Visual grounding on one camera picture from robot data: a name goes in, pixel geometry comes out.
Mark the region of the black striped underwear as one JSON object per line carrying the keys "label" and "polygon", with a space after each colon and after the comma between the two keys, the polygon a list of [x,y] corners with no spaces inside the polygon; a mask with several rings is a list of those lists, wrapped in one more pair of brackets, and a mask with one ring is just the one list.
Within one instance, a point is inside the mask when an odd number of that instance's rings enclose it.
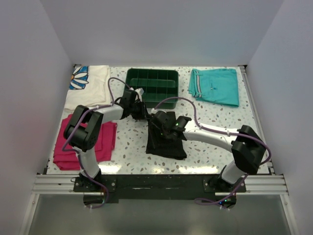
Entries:
{"label": "black striped underwear", "polygon": [[163,138],[157,138],[154,135],[148,134],[148,142],[146,153],[153,154],[164,158],[184,160],[187,158],[187,154],[183,149],[183,140],[165,140]]}

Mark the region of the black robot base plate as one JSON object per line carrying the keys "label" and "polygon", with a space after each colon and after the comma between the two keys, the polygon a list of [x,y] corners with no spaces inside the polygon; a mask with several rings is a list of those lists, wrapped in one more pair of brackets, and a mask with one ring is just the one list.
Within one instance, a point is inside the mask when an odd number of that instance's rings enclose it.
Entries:
{"label": "black robot base plate", "polygon": [[137,174],[100,175],[94,181],[79,175],[73,181],[73,191],[83,193],[86,205],[101,202],[104,196],[108,203],[119,200],[193,200],[207,198],[220,200],[235,188],[246,191],[240,180],[229,186],[218,180],[217,174]]}

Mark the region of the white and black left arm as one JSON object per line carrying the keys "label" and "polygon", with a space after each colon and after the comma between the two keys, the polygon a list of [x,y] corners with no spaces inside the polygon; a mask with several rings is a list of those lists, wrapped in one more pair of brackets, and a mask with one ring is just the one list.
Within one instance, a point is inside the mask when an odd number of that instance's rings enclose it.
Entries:
{"label": "white and black left arm", "polygon": [[142,100],[144,90],[126,89],[123,95],[108,105],[88,108],[79,105],[74,110],[63,136],[64,152],[74,152],[78,158],[80,175],[85,178],[84,186],[90,192],[101,188],[101,170],[98,166],[94,146],[104,123],[122,120],[131,116],[135,120],[145,120],[149,114]]}

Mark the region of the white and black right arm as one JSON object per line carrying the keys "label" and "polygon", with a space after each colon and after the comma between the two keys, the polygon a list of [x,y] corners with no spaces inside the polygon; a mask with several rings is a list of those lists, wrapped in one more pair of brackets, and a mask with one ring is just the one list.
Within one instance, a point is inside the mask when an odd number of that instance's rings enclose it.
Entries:
{"label": "white and black right arm", "polygon": [[214,127],[190,117],[174,119],[164,111],[152,114],[150,123],[158,130],[157,135],[166,140],[199,141],[230,152],[233,160],[215,180],[223,192],[230,192],[241,177],[256,174],[267,150],[264,142],[247,125],[239,129]]}

